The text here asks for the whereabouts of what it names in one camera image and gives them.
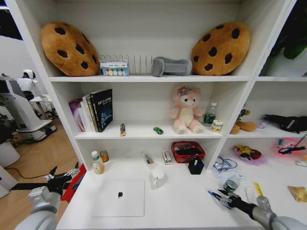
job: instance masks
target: green toy car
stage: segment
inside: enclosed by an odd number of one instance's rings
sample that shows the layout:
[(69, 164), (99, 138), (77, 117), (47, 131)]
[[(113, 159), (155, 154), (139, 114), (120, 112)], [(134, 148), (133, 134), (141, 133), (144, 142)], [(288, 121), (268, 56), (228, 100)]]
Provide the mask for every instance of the green toy car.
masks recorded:
[(159, 127), (154, 127), (153, 128), (154, 129), (154, 131), (157, 133), (157, 134), (163, 134), (163, 130), (162, 129), (160, 129)]

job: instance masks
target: stuffed bear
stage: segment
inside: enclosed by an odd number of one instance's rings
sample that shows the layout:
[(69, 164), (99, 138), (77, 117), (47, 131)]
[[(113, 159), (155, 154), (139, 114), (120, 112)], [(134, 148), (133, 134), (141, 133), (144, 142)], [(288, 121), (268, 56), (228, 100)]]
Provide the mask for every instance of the stuffed bear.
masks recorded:
[(169, 113), (172, 119), (175, 119), (174, 130), (178, 134), (184, 134), (187, 127), (193, 133), (202, 133), (204, 126), (199, 123), (198, 118), (204, 115), (205, 110), (197, 108), (201, 97), (199, 88), (188, 88), (178, 86), (174, 89), (173, 100), (175, 109)]
[(240, 129), (247, 131), (247, 132), (253, 132), (257, 129), (257, 124), (255, 122), (243, 122), (243, 121), (241, 121), (241, 117), (243, 117), (245, 115), (249, 115), (249, 114), (250, 114), (250, 110), (248, 110), (248, 109), (242, 109), (241, 110), (238, 118), (236, 119), (234, 126), (232, 127), (232, 129), (230, 131), (231, 134), (239, 133)]
[(73, 25), (62, 22), (44, 25), (41, 42), (46, 57), (67, 76), (93, 76), (98, 72), (95, 48)]

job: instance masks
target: pink teddy bear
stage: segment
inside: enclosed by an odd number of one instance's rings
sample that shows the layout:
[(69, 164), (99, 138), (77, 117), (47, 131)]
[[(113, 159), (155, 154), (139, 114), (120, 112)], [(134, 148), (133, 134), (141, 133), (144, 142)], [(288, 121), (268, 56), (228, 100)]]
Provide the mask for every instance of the pink teddy bear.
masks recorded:
[(175, 119), (174, 129), (178, 134), (184, 134), (189, 127), (193, 133), (202, 133), (204, 126), (196, 117), (204, 115), (205, 110), (197, 108), (201, 97), (199, 88), (176, 87), (173, 92), (175, 109), (172, 109), (169, 116)]

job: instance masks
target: book spine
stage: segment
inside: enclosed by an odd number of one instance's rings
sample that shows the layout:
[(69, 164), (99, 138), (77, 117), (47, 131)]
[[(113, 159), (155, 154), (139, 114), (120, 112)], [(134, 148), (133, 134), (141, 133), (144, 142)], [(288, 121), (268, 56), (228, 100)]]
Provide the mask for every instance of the book spine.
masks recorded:
[(92, 130), (92, 132), (96, 132), (95, 128), (94, 128), (92, 116), (91, 116), (90, 110), (88, 108), (86, 97), (83, 97), (83, 103), (84, 103), (84, 107), (85, 107), (85, 112), (86, 112), (87, 118), (88, 118), (88, 120), (90, 122), (91, 130)]
[(92, 107), (93, 107), (93, 112), (94, 112), (95, 121), (96, 121), (97, 128), (98, 128), (98, 132), (101, 133), (102, 132), (101, 124), (99, 122), (98, 113), (97, 113), (97, 109), (96, 109), (97, 105), (94, 101), (94, 96), (92, 94), (90, 94), (90, 97), (91, 97), (91, 103), (92, 103)]
[(79, 132), (85, 132), (82, 120), (80, 118), (77, 102), (69, 103), (69, 107), (71, 108), (72, 116), (76, 122)]
[(80, 102), (80, 105), (81, 105), (81, 108), (78, 108), (78, 110), (79, 110), (79, 114), (80, 114), (82, 123), (84, 125), (84, 129), (86, 132), (91, 132), (92, 129), (90, 126), (90, 121), (88, 120), (83, 101)]
[(90, 97), (86, 98), (86, 101), (87, 101), (87, 104), (88, 104), (88, 109), (89, 109), (90, 114), (91, 114), (91, 118), (92, 118), (92, 121), (93, 121), (95, 132), (98, 133), (98, 127), (97, 127), (97, 124), (96, 124), (95, 115), (94, 115), (94, 111), (93, 111), (93, 107), (92, 107)]

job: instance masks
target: black book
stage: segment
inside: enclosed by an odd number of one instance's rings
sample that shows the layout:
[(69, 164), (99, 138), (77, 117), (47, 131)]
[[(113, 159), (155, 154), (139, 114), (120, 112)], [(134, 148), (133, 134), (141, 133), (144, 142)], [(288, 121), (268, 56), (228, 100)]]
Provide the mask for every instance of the black book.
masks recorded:
[(98, 132), (102, 132), (113, 121), (112, 89), (92, 92), (90, 97)]

